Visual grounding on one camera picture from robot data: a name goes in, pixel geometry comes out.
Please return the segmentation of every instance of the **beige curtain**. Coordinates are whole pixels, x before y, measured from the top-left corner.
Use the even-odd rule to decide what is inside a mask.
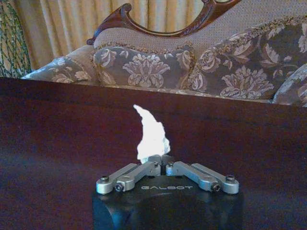
[[[150,30],[184,28],[200,13],[201,0],[12,0],[21,20],[31,64],[37,69],[86,44],[99,24],[129,2],[131,17]]]

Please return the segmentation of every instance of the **wooden sofa frame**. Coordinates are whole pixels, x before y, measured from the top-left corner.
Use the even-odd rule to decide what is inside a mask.
[[[195,33],[205,27],[206,25],[213,22],[216,18],[221,16],[231,7],[236,5],[241,0],[220,0],[220,2],[216,2],[215,0],[201,0],[203,2],[203,8],[200,14],[196,17],[196,19],[186,28],[182,30],[178,30],[175,32],[163,33],[163,32],[156,32],[146,29],[145,27],[137,24],[129,15],[129,12],[132,9],[131,4],[126,3],[123,4],[121,7],[116,9],[113,13],[111,13],[98,27],[95,31],[92,38],[88,39],[86,43],[88,45],[93,45],[95,39],[98,35],[104,31],[105,29],[121,27],[121,28],[128,28],[135,31],[139,31],[141,33],[147,35],[153,35],[158,37],[184,37]]]

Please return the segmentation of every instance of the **cushion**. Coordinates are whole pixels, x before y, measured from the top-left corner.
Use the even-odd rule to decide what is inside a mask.
[[[273,103],[307,107],[307,63],[287,78],[276,92]]]
[[[258,25],[205,50],[191,90],[238,99],[272,99],[307,61],[307,16]]]
[[[187,89],[195,61],[188,45],[161,53],[117,45],[99,47],[94,63],[103,86]]]
[[[60,57],[54,59],[44,67],[35,70],[22,79],[37,81],[52,81],[60,83],[79,83],[85,82],[87,85],[99,85],[84,70],[81,64],[70,57]]]
[[[93,55],[95,54],[94,46],[85,45],[82,46],[66,57],[73,59],[77,63],[82,63],[84,71],[86,71],[92,78],[92,81],[97,79],[97,71],[93,65]]]

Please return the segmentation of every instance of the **bolt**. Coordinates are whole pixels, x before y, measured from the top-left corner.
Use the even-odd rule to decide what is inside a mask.
[[[226,181],[228,181],[228,182],[232,182],[232,181],[235,181],[235,176],[233,176],[233,175],[227,175],[226,176]]]
[[[115,190],[118,191],[118,192],[122,192],[124,190],[124,186],[120,183],[117,183],[115,185]]]
[[[221,187],[220,187],[219,183],[217,183],[217,182],[212,183],[211,190],[213,192],[218,192],[220,189],[221,189]]]
[[[100,178],[100,180],[101,180],[102,183],[107,183],[109,181],[109,177],[108,176],[102,176]]]

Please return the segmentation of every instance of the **crumpled paper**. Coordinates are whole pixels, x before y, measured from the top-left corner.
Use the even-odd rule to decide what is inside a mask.
[[[142,164],[148,161],[148,157],[162,156],[170,152],[169,140],[165,137],[164,127],[161,122],[157,122],[154,116],[146,109],[138,105],[133,108],[142,117],[143,137],[140,141],[138,150],[138,160]]]

